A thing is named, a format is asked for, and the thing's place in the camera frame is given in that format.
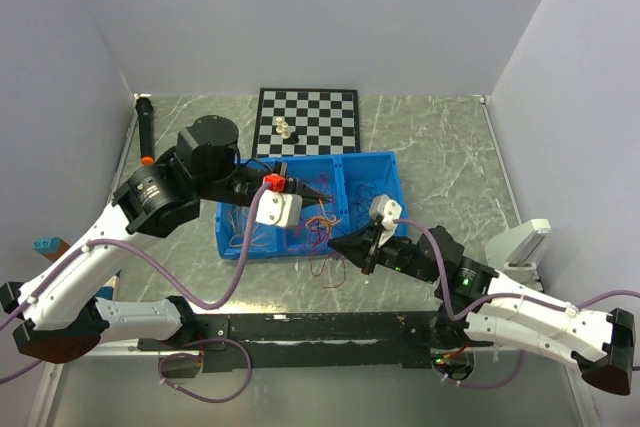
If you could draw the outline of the blue three-compartment plastic bin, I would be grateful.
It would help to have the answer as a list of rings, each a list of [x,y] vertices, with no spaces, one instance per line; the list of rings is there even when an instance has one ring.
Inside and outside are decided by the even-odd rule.
[[[328,240],[364,227],[374,197],[386,194],[405,206],[395,154],[352,153],[288,157],[288,175],[319,192],[331,194],[330,203],[304,207],[296,227],[254,227],[249,257],[267,259],[330,252]]]

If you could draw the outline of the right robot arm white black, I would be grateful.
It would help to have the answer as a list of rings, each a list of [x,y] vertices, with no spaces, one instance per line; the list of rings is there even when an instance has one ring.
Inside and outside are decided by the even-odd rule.
[[[517,348],[579,371],[601,391],[631,392],[635,319],[624,309],[592,310],[535,291],[464,254],[442,226],[417,241],[388,235],[379,222],[333,238],[329,247],[365,275],[381,266],[438,283],[439,339],[448,345],[488,342]]]

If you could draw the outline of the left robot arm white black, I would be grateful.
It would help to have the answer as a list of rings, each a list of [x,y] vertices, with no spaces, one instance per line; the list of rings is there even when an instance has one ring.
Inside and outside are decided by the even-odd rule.
[[[174,147],[151,166],[138,168],[113,194],[93,226],[45,272],[29,282],[1,287],[17,350],[52,364],[76,360],[96,346],[153,339],[189,347],[200,336],[193,311],[217,310],[235,292],[248,259],[257,223],[278,228],[297,225],[302,209],[328,196],[289,176],[287,167],[253,168],[238,149],[239,129],[230,119],[207,115],[182,129]],[[248,210],[235,273],[222,297],[202,301],[179,283],[146,248],[197,219],[204,201]],[[177,295],[157,302],[114,302],[98,289],[125,267],[125,256],[144,260],[161,273]]]

